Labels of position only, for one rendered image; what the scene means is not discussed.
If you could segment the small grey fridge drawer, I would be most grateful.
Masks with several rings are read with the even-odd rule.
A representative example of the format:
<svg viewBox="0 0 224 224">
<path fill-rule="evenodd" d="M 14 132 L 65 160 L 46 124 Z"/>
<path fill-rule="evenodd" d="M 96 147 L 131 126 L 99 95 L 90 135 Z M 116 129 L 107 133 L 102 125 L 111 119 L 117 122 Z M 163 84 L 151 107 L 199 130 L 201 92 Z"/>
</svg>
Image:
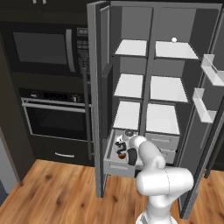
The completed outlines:
<svg viewBox="0 0 224 224">
<path fill-rule="evenodd" d="M 163 154 L 167 164 L 172 164 L 174 162 L 174 158 L 176 156 L 175 150 L 161 149 L 161 153 Z"/>
</svg>

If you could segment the grey freezer drawer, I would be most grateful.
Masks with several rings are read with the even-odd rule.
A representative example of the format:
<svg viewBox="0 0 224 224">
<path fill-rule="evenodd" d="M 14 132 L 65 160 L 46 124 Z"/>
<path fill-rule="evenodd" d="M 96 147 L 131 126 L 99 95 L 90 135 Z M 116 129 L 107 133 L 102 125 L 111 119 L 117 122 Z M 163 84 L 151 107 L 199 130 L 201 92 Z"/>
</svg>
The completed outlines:
<svg viewBox="0 0 224 224">
<path fill-rule="evenodd" d="M 122 141 L 127 144 L 127 150 L 124 152 L 126 153 L 125 159 L 120 159 L 118 157 L 119 153 L 116 153 L 115 143 L 117 141 Z M 112 129 L 103 160 L 104 173 L 108 175 L 133 178 L 135 176 L 135 170 L 140 169 L 143 166 L 138 150 L 140 144 L 145 141 L 146 138 L 144 136 L 138 136 L 130 129 Z"/>
</svg>

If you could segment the dark cupboard housing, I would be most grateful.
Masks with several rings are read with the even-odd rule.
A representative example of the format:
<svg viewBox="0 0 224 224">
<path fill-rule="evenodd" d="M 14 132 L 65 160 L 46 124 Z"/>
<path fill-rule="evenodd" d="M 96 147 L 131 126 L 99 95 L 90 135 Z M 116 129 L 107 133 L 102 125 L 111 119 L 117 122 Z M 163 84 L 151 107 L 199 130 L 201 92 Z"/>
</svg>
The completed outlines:
<svg viewBox="0 0 224 224">
<path fill-rule="evenodd" d="M 28 22 L 88 25 L 87 0 L 0 0 L 0 22 Z M 91 122 L 91 88 L 89 55 L 87 90 Z M 36 159 L 91 166 L 94 163 L 93 131 L 91 130 L 92 160 L 88 160 L 88 141 L 34 136 L 30 133 L 22 107 L 20 88 L 84 94 L 83 72 L 81 77 L 13 73 L 0 33 L 0 120 L 10 156 L 19 178 L 24 178 Z"/>
</svg>

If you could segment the wide grey fridge drawer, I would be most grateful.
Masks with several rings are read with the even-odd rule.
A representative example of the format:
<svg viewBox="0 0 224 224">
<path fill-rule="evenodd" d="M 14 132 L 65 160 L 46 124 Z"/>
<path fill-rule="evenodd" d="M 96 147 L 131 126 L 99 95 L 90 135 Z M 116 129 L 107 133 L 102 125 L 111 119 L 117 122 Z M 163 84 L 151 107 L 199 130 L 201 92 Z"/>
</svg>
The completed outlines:
<svg viewBox="0 0 224 224">
<path fill-rule="evenodd" d="M 179 136 L 146 133 L 145 137 L 159 149 L 175 151 L 178 148 Z"/>
</svg>

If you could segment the grey fridge door with bins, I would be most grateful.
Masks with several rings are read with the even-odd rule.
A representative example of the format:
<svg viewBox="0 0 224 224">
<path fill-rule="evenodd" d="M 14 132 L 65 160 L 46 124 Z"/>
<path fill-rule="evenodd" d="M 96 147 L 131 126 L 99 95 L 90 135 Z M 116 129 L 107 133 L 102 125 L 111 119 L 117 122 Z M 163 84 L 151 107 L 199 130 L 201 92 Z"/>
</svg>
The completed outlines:
<svg viewBox="0 0 224 224">
<path fill-rule="evenodd" d="M 179 216 L 185 220 L 198 196 L 200 180 L 211 171 L 208 161 L 217 150 L 216 141 L 224 124 L 224 87 L 214 86 L 201 68 L 203 55 L 214 54 L 213 65 L 224 71 L 224 5 L 218 12 L 197 10 L 195 19 L 190 45 L 199 59 L 185 63 L 182 81 L 189 103 L 177 107 L 178 118 L 186 125 L 177 166 L 188 169 L 194 178 L 192 190 L 178 197 Z M 203 102 L 208 110 L 216 111 L 213 123 L 200 121 L 193 103 L 195 88 L 205 89 Z"/>
</svg>

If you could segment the black microwave oven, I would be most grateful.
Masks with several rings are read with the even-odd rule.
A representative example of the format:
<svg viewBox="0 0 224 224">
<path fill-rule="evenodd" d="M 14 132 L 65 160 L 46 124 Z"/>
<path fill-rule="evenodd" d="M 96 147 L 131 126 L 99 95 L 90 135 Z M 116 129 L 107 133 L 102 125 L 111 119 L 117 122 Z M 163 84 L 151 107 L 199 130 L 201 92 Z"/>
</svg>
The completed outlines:
<svg viewBox="0 0 224 224">
<path fill-rule="evenodd" d="M 0 22 L 3 45 L 13 73 L 81 77 L 88 66 L 88 26 Z"/>
</svg>

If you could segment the white door bin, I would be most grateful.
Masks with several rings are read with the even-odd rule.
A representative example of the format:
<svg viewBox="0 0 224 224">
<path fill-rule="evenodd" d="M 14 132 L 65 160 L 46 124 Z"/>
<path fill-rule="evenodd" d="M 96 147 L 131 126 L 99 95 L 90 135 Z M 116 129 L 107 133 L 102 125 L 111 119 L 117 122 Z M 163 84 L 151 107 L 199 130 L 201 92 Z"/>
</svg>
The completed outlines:
<svg viewBox="0 0 224 224">
<path fill-rule="evenodd" d="M 213 62 L 214 54 L 204 54 L 201 68 L 214 86 L 224 87 L 224 71 L 218 70 Z"/>
<path fill-rule="evenodd" d="M 216 111 L 208 110 L 203 102 L 204 88 L 195 88 L 193 91 L 192 100 L 198 112 L 199 119 L 202 123 L 213 123 L 216 116 Z"/>
</svg>

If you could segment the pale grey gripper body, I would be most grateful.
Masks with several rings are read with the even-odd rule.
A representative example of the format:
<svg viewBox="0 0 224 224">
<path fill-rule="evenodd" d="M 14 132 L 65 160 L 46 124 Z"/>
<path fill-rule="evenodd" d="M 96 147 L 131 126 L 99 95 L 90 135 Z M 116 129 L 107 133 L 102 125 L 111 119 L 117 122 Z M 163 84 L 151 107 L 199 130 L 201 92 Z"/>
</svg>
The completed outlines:
<svg viewBox="0 0 224 224">
<path fill-rule="evenodd" d="M 115 143 L 115 152 L 116 153 L 124 153 L 127 150 L 127 144 L 122 141 L 117 141 Z"/>
</svg>

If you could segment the black wall oven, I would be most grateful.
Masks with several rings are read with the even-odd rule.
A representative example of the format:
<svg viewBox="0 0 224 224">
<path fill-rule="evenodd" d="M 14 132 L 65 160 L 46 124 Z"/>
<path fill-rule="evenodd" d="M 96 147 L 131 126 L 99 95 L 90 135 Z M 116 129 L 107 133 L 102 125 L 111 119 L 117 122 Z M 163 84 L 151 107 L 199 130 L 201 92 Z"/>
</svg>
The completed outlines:
<svg viewBox="0 0 224 224">
<path fill-rule="evenodd" d="M 85 95 L 29 88 L 19 89 L 25 118 L 34 136 L 87 141 Z"/>
</svg>

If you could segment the grey fridge body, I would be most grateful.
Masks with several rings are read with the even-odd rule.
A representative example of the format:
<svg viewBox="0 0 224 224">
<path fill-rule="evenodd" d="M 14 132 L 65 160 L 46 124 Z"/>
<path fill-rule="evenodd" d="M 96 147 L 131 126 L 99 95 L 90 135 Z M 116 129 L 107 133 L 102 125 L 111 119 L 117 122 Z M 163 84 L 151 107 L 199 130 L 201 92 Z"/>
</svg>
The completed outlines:
<svg viewBox="0 0 224 224">
<path fill-rule="evenodd" d="M 111 130 L 116 119 L 116 112 L 120 102 L 139 102 L 139 122 L 138 129 L 132 129 L 136 134 L 146 133 L 162 134 L 169 136 L 179 136 L 178 148 L 174 162 L 169 165 L 177 166 L 179 151 L 183 142 L 186 125 L 179 120 L 178 106 L 187 105 L 187 96 L 182 75 L 185 63 L 188 60 L 198 59 L 174 59 L 160 58 L 156 56 L 156 42 L 172 42 L 172 38 L 177 38 L 177 42 L 184 42 L 190 45 L 190 38 L 193 26 L 196 24 L 196 11 L 211 10 L 218 12 L 222 8 L 221 4 L 211 3 L 134 3 L 134 2 L 111 2 L 110 3 L 110 64 L 113 66 L 111 88 L 111 109 L 108 111 L 108 141 Z M 116 49 L 123 39 L 146 40 L 147 48 L 145 56 L 117 55 Z M 121 74 L 140 74 L 143 76 L 143 88 L 141 98 L 129 98 L 114 96 L 116 85 Z M 185 90 L 187 102 L 160 101 L 151 99 L 151 77 L 163 76 L 180 78 Z M 172 105 L 175 107 L 178 120 L 179 135 L 148 132 L 146 130 L 146 117 L 148 104 Z"/>
</svg>

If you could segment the white fridge shelf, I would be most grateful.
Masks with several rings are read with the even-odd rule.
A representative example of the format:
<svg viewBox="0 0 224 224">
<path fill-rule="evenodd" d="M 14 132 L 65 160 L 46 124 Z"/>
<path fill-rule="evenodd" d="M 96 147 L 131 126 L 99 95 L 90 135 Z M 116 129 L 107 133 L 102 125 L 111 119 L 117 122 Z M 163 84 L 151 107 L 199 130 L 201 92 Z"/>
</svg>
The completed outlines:
<svg viewBox="0 0 224 224">
<path fill-rule="evenodd" d="M 188 43 L 184 42 L 156 42 L 156 56 L 160 58 L 191 59 L 199 57 Z"/>
<path fill-rule="evenodd" d="M 116 129 L 137 130 L 139 122 L 140 103 L 121 101 L 116 112 L 113 127 Z"/>
<path fill-rule="evenodd" d="M 115 50 L 117 55 L 145 56 L 147 48 L 146 40 L 123 39 Z"/>
<path fill-rule="evenodd" d="M 122 73 L 115 88 L 114 96 L 141 98 L 144 77 L 140 74 Z"/>
<path fill-rule="evenodd" d="M 148 104 L 146 130 L 179 135 L 179 124 L 175 107 L 172 105 Z"/>
<path fill-rule="evenodd" d="M 187 102 L 181 79 L 173 77 L 152 76 L 150 98 L 168 102 Z"/>
</svg>

